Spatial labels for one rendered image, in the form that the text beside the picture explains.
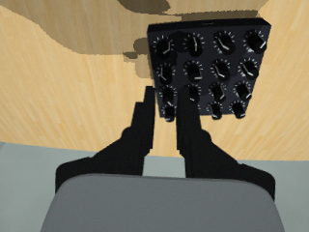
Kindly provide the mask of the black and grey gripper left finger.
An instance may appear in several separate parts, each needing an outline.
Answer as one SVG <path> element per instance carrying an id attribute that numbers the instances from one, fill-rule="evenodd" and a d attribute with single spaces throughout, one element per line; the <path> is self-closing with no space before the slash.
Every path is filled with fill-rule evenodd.
<path id="1" fill-rule="evenodd" d="M 77 175 L 102 173 L 143 176 L 144 160 L 153 148 L 154 132 L 155 88 L 146 86 L 144 100 L 135 103 L 131 125 L 123 130 L 121 138 L 91 158 L 76 159 L 58 166 L 55 194 L 66 180 Z"/>

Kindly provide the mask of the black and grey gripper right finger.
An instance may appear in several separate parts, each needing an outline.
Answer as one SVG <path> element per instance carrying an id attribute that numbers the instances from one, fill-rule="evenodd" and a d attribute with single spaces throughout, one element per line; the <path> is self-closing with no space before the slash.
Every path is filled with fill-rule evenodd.
<path id="1" fill-rule="evenodd" d="M 253 183 L 266 189 L 274 201 L 275 179 L 270 173 L 239 164 L 212 143 L 211 135 L 202 130 L 198 104 L 190 102 L 188 87 L 179 89 L 176 131 L 177 150 L 184 157 L 185 178 L 232 179 Z"/>

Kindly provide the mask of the black knob box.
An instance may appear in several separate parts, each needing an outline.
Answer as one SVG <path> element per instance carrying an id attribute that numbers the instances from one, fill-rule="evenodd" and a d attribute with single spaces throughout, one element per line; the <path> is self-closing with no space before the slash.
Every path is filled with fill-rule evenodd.
<path id="1" fill-rule="evenodd" d="M 175 121 L 182 87 L 189 88 L 190 102 L 198 104 L 200 116 L 219 120 L 222 115 L 235 114 L 237 119 L 244 118 L 270 29 L 271 24 L 263 18 L 149 25 L 147 38 L 159 118 Z"/>

